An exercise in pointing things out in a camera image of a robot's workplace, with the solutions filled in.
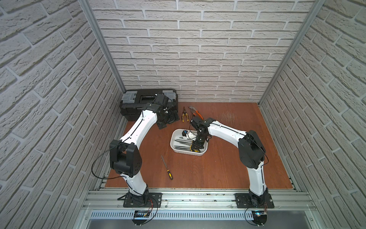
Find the file yellow black handle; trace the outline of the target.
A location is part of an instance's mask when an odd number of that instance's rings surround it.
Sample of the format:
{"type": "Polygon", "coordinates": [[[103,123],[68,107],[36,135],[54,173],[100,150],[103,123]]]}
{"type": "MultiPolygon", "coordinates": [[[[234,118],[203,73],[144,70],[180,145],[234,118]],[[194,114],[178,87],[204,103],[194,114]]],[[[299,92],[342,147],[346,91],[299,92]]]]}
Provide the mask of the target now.
{"type": "Polygon", "coordinates": [[[186,138],[183,138],[183,137],[178,137],[175,139],[175,141],[177,142],[184,142],[184,143],[187,143],[187,144],[192,144],[192,140],[191,139],[186,139],[186,138]]]}
{"type": "Polygon", "coordinates": [[[173,148],[177,150],[191,151],[190,147],[174,146],[173,148]]]}

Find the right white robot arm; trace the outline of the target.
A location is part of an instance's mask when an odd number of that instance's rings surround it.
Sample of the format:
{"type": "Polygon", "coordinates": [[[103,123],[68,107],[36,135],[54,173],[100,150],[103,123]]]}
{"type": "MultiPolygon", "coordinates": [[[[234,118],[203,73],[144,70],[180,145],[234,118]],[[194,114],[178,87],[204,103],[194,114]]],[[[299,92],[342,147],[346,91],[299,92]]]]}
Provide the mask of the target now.
{"type": "Polygon", "coordinates": [[[194,117],[190,124],[197,131],[191,150],[204,148],[204,143],[212,136],[219,137],[238,148],[239,159],[248,170],[250,201],[254,206],[263,204],[265,195],[268,194],[263,170],[266,150],[257,133],[253,130],[248,132],[237,130],[212,118],[203,120],[194,117]]]}

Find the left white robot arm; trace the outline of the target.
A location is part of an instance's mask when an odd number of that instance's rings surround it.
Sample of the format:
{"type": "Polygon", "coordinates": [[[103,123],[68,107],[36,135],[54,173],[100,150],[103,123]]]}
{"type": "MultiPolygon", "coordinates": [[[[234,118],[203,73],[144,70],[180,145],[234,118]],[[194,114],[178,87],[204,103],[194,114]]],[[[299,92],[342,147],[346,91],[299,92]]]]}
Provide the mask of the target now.
{"type": "Polygon", "coordinates": [[[153,125],[163,129],[179,120],[177,105],[176,98],[157,94],[151,103],[144,105],[131,129],[110,143],[110,167],[124,178],[128,194],[134,198],[146,199],[148,195],[148,186],[140,173],[143,163],[140,145],[153,125]]]}

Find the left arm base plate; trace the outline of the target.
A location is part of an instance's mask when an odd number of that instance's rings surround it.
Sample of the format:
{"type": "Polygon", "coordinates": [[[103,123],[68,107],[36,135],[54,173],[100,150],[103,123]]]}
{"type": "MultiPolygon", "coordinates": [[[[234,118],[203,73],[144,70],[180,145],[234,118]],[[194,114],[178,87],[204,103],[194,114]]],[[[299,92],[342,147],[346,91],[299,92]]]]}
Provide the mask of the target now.
{"type": "Polygon", "coordinates": [[[132,193],[127,193],[118,200],[123,200],[124,208],[148,208],[153,206],[154,208],[160,208],[162,202],[162,193],[153,192],[144,194],[142,196],[133,195],[132,193]]]}

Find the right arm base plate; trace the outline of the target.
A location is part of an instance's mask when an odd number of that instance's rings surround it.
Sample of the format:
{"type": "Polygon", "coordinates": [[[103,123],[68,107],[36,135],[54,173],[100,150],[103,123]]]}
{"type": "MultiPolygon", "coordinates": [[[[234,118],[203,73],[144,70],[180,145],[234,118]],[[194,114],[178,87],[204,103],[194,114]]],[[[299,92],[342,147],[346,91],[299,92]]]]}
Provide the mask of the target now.
{"type": "Polygon", "coordinates": [[[238,209],[260,208],[274,209],[274,202],[269,193],[264,193],[261,196],[256,196],[251,193],[235,193],[235,202],[238,209]]]}

